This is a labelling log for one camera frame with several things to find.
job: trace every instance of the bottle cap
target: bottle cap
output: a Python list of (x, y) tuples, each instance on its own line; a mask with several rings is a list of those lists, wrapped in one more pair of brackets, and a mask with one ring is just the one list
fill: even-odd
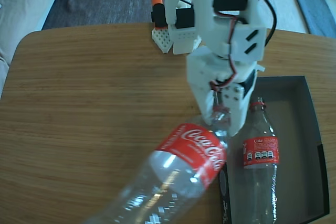
[(266, 107), (265, 101), (264, 101), (264, 99), (262, 97), (251, 98), (250, 108), (252, 106), (256, 106), (256, 105), (261, 105), (261, 106)]

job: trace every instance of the wood grain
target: wood grain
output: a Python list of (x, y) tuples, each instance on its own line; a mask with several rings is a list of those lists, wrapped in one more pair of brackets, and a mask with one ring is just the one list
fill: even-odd
[[(185, 57), (150, 24), (44, 30), (17, 48), (0, 102), (0, 223), (80, 223), (170, 130), (198, 113)], [(277, 31), (262, 76), (305, 75), (320, 123), (336, 222), (336, 41)], [(179, 223), (220, 223), (218, 185)]]

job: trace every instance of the cardboard box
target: cardboard box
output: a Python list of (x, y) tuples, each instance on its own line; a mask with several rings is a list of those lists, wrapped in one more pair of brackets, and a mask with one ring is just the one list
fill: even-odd
[[(305, 77), (258, 78), (253, 96), (265, 99), (267, 114), (279, 137), (277, 224), (304, 224), (327, 215), (329, 190), (326, 162)], [(237, 184), (230, 184), (227, 168), (230, 170), (225, 166), (219, 176), (223, 224), (235, 224), (230, 203), (233, 199), (237, 202), (246, 199), (233, 195)], [(244, 172), (243, 162), (238, 172)]]

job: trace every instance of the coca-cola label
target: coca-cola label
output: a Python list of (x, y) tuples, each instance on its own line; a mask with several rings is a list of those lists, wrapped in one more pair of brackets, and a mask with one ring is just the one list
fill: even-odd
[(258, 164), (279, 164), (279, 145), (276, 136), (260, 136), (244, 141), (244, 167)]
[(226, 162), (226, 151), (217, 136), (201, 126), (178, 126), (156, 149), (187, 162), (207, 188)]

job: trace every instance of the clear plastic bottle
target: clear plastic bottle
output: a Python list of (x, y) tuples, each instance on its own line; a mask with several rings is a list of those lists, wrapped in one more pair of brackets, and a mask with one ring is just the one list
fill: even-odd
[(235, 223), (276, 223), (278, 138), (266, 114), (263, 98), (251, 102), (249, 119), (239, 138), (244, 140), (243, 153), (239, 153), (240, 159), (244, 158), (240, 174), (244, 189), (243, 195), (238, 197), (241, 205), (237, 207), (239, 202), (236, 203), (236, 211), (244, 214), (236, 214)]
[(217, 107), (212, 122), (198, 116), (176, 128), (117, 199), (85, 224), (161, 224), (186, 212), (226, 162), (229, 111)]

